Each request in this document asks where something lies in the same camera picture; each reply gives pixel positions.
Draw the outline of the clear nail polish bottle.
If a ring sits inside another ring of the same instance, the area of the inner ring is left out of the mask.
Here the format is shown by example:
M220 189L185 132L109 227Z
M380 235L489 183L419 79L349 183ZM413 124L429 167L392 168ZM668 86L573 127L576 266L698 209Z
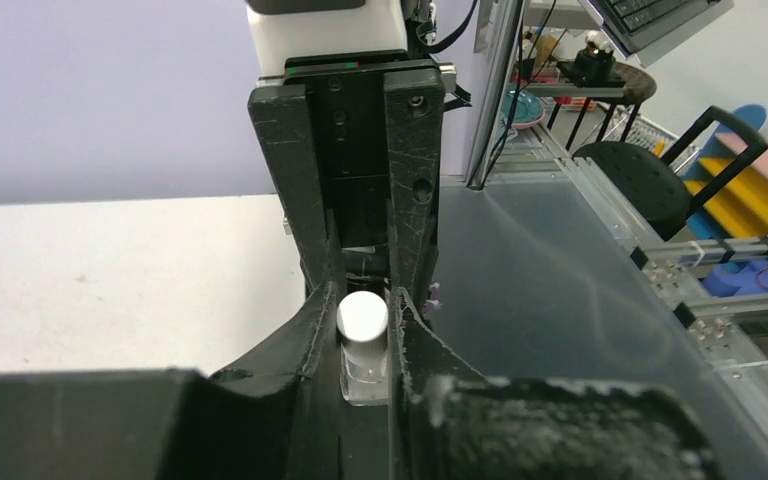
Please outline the clear nail polish bottle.
M389 366L385 346L344 343L341 346L341 393L353 406L375 406L389 399Z

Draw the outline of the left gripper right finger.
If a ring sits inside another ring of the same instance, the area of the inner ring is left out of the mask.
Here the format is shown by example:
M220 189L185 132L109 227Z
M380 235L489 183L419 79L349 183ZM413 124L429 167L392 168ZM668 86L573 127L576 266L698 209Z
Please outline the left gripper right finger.
M486 376L390 294L392 471L400 479L722 479L692 411L650 385Z

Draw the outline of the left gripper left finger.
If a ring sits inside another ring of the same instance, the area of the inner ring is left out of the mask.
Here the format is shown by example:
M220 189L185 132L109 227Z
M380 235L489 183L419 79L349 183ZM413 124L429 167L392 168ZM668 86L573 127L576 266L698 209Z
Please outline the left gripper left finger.
M0 479L338 478L338 293L210 376L0 375Z

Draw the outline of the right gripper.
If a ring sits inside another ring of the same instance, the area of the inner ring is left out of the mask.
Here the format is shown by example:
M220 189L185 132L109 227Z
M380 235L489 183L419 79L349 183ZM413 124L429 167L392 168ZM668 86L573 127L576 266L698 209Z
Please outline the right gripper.
M248 111L306 285L428 295L441 133L456 71L431 59L324 60L259 82Z

